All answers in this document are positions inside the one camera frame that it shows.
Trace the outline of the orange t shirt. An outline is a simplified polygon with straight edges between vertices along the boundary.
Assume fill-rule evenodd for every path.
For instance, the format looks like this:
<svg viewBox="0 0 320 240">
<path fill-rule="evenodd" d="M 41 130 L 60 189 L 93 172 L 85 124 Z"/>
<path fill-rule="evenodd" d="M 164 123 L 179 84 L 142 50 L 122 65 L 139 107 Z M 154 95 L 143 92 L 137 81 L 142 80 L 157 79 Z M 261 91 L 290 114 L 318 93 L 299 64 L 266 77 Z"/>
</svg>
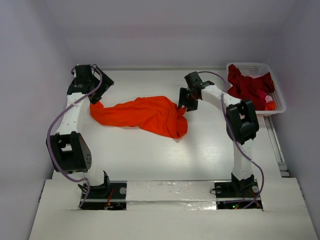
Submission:
<svg viewBox="0 0 320 240">
<path fill-rule="evenodd" d="M 90 104 L 89 111 L 103 126 L 138 127 L 172 139 L 181 139 L 188 132 L 188 121 L 184 117 L 187 109 L 179 108 L 165 96 L 138 97 L 112 107 L 97 102 Z"/>
</svg>

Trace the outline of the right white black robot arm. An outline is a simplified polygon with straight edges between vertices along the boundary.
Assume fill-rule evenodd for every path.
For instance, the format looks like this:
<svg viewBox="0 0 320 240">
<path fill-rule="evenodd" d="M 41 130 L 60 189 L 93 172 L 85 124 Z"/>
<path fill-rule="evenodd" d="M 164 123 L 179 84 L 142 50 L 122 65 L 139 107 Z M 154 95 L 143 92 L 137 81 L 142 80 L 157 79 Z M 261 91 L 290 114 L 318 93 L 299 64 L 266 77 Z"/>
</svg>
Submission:
<svg viewBox="0 0 320 240">
<path fill-rule="evenodd" d="M 226 132 L 233 144 L 231 180 L 216 182 L 215 195 L 229 199 L 246 197 L 252 188 L 258 186 L 252 170 L 252 147 L 260 126 L 253 102 L 229 95 L 212 81 L 203 81 L 196 71 L 184 79 L 187 87 L 179 90 L 178 107 L 195 111 L 198 101 L 202 100 L 221 110 Z"/>
</svg>

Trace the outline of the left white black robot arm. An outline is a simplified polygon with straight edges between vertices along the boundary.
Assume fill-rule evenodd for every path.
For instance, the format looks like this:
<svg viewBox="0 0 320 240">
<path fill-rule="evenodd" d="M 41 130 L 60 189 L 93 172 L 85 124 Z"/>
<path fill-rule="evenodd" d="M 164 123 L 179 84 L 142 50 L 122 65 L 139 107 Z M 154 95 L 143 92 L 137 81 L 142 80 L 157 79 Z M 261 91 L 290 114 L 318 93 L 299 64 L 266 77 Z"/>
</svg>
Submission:
<svg viewBox="0 0 320 240">
<path fill-rule="evenodd" d="M 83 194 L 89 191 L 88 178 L 74 179 L 72 173 L 87 173 L 92 165 L 91 151 L 81 130 L 90 105 L 96 105 L 114 85 L 96 64 L 78 64 L 71 70 L 73 80 L 66 93 L 66 108 L 50 125 L 46 146 L 54 167 L 68 180 L 77 183 Z"/>
</svg>

